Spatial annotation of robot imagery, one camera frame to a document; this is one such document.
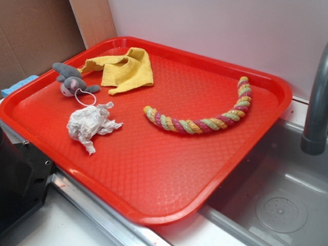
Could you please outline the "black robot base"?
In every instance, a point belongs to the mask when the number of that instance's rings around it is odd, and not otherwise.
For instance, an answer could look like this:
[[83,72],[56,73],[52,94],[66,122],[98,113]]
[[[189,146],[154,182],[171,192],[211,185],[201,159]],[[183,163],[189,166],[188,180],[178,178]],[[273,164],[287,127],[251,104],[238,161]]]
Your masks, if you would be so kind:
[[40,209],[55,165],[32,143],[12,143],[1,130],[1,236]]

